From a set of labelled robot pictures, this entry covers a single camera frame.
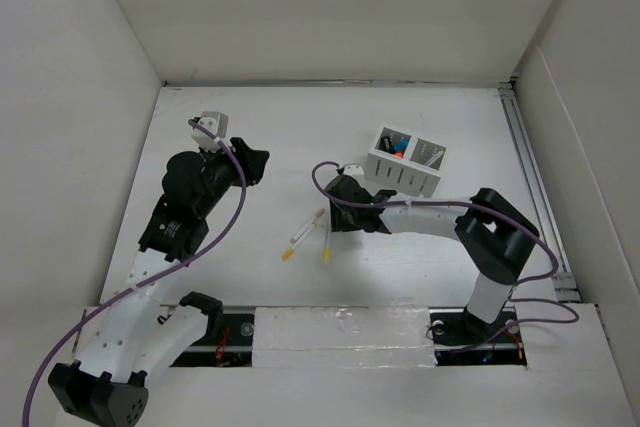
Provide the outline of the white marker pale yellow cap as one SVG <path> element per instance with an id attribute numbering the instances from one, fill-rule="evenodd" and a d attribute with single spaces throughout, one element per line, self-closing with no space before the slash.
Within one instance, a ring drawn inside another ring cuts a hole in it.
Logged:
<path id="1" fill-rule="evenodd" d="M 432 168 L 432 169 L 438 169 L 438 167 L 436 166 L 436 164 L 438 162 L 441 161 L 441 159 L 444 157 L 446 151 L 445 150 L 438 150 L 436 151 L 425 163 L 424 166 L 428 167 L 428 168 Z"/>

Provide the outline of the blue-capped black highlighter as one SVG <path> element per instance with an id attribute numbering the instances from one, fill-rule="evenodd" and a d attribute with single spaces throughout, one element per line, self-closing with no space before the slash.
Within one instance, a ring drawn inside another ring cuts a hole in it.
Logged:
<path id="1" fill-rule="evenodd" d="M 394 144 L 394 148 L 396 150 L 404 150 L 407 148 L 408 144 L 409 144 L 409 140 L 406 138 L 402 138 Z"/>

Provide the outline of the white marker orange-yellow cap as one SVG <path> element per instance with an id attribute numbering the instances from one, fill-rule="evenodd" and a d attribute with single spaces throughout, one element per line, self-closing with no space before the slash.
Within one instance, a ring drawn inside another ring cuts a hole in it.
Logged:
<path id="1" fill-rule="evenodd" d="M 313 227 L 310 226 L 305 230 L 294 235 L 292 237 L 289 247 L 285 250 L 285 252 L 282 255 L 282 260 L 287 261 L 289 258 L 291 258 L 296 252 L 296 250 L 301 246 L 301 244 L 306 240 L 306 238 L 312 231 L 313 231 Z"/>

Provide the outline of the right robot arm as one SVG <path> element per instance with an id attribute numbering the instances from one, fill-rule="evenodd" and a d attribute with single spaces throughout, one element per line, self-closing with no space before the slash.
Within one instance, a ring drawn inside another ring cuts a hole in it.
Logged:
<path id="1" fill-rule="evenodd" d="M 476 341 L 497 331 L 498 316 L 539 239 L 534 224 L 501 194 L 482 188 L 460 205 L 438 201 L 421 207 L 394 190 L 372 195 L 344 173 L 327 184 L 325 192 L 334 232 L 412 233 L 460 242 L 478 276 L 456 323 Z"/>

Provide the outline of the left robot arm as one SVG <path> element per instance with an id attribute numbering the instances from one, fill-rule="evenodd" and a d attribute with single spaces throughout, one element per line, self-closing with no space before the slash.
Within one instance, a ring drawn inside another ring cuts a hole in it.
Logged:
<path id="1" fill-rule="evenodd" d="M 193 343 L 220 337 L 223 304 L 214 297 L 187 293 L 162 324 L 159 308 L 207 236 L 207 216 L 230 188 L 259 183 L 269 157 L 234 137 L 229 149 L 217 145 L 170 158 L 128 287 L 108 304 L 74 361 L 56 364 L 49 374 L 48 385 L 66 413 L 95 426 L 134 426 L 150 383 Z"/>

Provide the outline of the yellow-capped black highlighter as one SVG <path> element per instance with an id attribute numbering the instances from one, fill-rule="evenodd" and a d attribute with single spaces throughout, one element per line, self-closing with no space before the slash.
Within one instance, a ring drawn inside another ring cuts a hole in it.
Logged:
<path id="1" fill-rule="evenodd" d="M 394 142 L 390 136 L 383 136 L 379 139 L 378 142 L 378 150 L 394 155 L 396 150 L 394 147 Z"/>

